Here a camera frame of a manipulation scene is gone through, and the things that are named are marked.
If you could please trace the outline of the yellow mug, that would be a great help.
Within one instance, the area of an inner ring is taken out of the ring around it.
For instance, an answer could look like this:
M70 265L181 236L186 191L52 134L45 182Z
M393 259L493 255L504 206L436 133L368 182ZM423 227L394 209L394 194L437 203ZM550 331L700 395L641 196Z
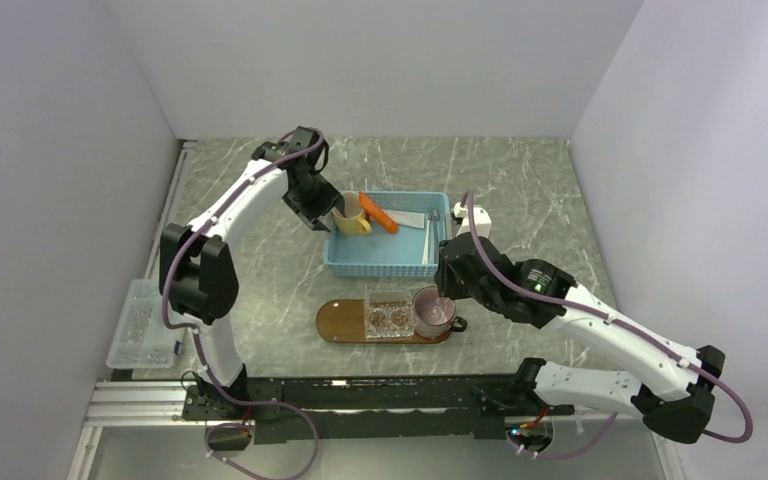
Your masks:
M331 214L337 229L344 235L362 236L372 231L357 192L342 192Z

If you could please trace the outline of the purple mug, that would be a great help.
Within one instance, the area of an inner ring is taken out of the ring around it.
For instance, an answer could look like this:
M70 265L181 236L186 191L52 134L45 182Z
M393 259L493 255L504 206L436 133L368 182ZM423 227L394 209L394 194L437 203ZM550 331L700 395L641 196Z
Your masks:
M468 328L468 322L457 315L455 301L440 296L434 286L424 287L413 296L411 318L414 333L429 340Z

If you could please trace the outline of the orange toothpaste tube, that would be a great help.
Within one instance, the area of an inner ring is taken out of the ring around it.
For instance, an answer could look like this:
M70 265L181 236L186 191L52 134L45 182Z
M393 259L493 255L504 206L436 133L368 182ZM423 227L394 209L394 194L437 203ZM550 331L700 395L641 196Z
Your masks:
M399 231L399 225L369 195L359 192L358 198L360 207L386 232L396 234Z

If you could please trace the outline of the clear glass holder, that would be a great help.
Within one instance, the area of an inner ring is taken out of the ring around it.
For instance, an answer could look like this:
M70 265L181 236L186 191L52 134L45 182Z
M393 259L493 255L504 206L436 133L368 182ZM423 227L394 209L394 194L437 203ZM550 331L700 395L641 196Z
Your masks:
M363 299L364 336L368 341L411 338L412 296L405 290L367 290Z

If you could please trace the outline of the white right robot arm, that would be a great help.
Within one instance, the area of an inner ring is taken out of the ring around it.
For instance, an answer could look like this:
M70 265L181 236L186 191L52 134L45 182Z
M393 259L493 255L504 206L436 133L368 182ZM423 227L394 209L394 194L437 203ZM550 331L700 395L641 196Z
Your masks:
M692 444L706 434L725 355L658 336L599 300L574 277L540 259L511 261L485 237L464 233L439 245L439 293L471 298L513 323L565 335L615 370L565 367L525 358L511 387L517 411L586 406L639 418L651 431Z

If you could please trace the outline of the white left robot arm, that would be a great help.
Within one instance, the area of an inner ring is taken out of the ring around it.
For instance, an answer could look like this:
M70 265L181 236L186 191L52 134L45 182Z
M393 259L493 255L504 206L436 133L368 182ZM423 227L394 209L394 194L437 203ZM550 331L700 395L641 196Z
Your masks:
M160 318L167 329L190 333L198 375L212 387L208 407L221 419L239 417L250 401L228 318L239 295L233 250L277 202L310 230L328 231L327 216L345 209L341 193L322 174L328 160L324 134L298 126L258 146L239 178L204 213L162 229Z

